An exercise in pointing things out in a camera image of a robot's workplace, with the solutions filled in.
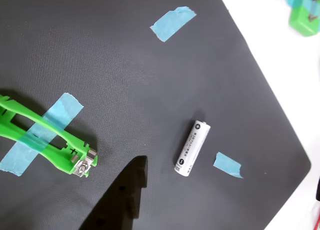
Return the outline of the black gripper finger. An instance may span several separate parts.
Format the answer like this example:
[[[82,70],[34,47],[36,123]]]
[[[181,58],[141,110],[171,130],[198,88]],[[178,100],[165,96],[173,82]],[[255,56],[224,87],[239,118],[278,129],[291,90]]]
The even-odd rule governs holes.
[[[139,218],[141,191],[147,180],[148,158],[137,156],[120,172],[80,229],[132,229],[134,219]]]

